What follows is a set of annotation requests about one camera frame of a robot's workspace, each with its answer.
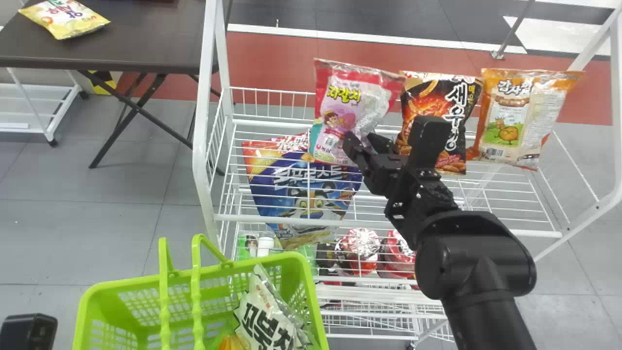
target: black device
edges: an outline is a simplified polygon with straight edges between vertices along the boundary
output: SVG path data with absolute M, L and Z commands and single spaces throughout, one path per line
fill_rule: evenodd
M 343 150 L 369 191 L 387 197 L 384 214 L 417 251 L 419 288 L 442 302 L 458 348 L 535 349 L 514 301 L 536 285 L 533 258 L 494 214 L 462 211 L 453 201 L 435 169 L 450 130 L 437 116 L 418 116 L 409 155 L 374 133 L 365 147 L 349 132 Z
M 52 350 L 57 325 L 42 313 L 8 316 L 0 328 L 0 349 Z

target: gray tile floor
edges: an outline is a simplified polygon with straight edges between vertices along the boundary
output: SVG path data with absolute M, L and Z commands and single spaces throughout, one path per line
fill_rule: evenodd
M 153 100 L 147 106 L 187 132 L 192 102 Z M 176 266 L 189 268 L 190 238 L 203 231 L 190 150 L 142 118 L 100 168 L 88 169 L 120 108 L 108 97 L 75 100 L 54 149 L 38 135 L 0 134 L 0 319 L 15 313 L 54 315 L 60 321 L 56 350 L 70 349 L 78 301 L 88 286 L 156 273 L 159 237 L 168 238 Z M 558 125 L 556 130 L 587 168 L 595 191 L 607 193 L 613 185 L 606 156 L 610 128 Z M 548 169 L 559 169 L 551 159 Z M 561 177 L 552 185 L 563 203 L 583 204 Z M 622 348 L 620 224 L 616 208 L 539 262 L 536 290 L 518 303 L 540 349 Z M 526 244 L 537 252 L 547 242 Z M 405 346 L 356 339 L 330 344 L 332 350 Z M 436 339 L 418 347 L 454 348 Z

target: basket handle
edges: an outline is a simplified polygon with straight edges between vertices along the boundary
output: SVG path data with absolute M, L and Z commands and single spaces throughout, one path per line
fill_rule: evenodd
M 166 237 L 158 240 L 157 252 L 160 266 L 160 343 L 162 350 L 170 350 L 169 278 L 179 274 L 173 267 Z
M 195 338 L 194 350 L 205 350 L 203 343 L 203 322 L 201 321 L 201 290 L 199 288 L 199 278 L 201 277 L 201 244 L 203 244 L 219 261 L 220 267 L 233 267 L 233 262 L 227 259 L 220 250 L 207 239 L 204 234 L 192 237 L 192 275 L 190 276 L 190 298 L 192 299 L 192 319 L 194 326 L 192 334 Z
M 221 267 L 233 267 L 233 262 L 224 256 L 218 247 L 206 235 L 197 234 L 192 237 L 192 270 L 201 267 L 201 244 L 203 244 L 219 261 Z

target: shopping basket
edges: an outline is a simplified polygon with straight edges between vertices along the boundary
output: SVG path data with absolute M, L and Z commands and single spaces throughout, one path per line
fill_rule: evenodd
M 201 266 L 201 244 L 219 265 Z M 232 262 L 200 234 L 192 239 L 191 270 L 173 268 L 166 238 L 158 242 L 158 256 L 159 275 L 103 282 L 86 291 L 73 350 L 216 349 L 238 325 L 233 310 L 258 262 L 315 336 L 310 349 L 328 349 L 309 263 L 300 253 Z

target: dark table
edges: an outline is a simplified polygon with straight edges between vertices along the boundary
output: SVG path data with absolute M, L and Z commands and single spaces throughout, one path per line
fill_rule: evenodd
M 30 0 L 26 6 L 41 0 Z M 96 168 L 125 127 L 141 114 L 192 147 L 184 137 L 151 115 L 143 106 L 168 74 L 188 74 L 198 81 L 205 0 L 80 0 L 111 21 L 104 28 L 81 37 L 56 40 L 47 31 L 16 15 L 0 31 L 0 67 L 77 70 L 131 108 L 125 108 L 112 135 L 89 168 Z M 107 85 L 88 70 L 140 72 L 125 92 Z M 134 103 L 130 97 L 147 73 L 156 73 L 145 94 Z

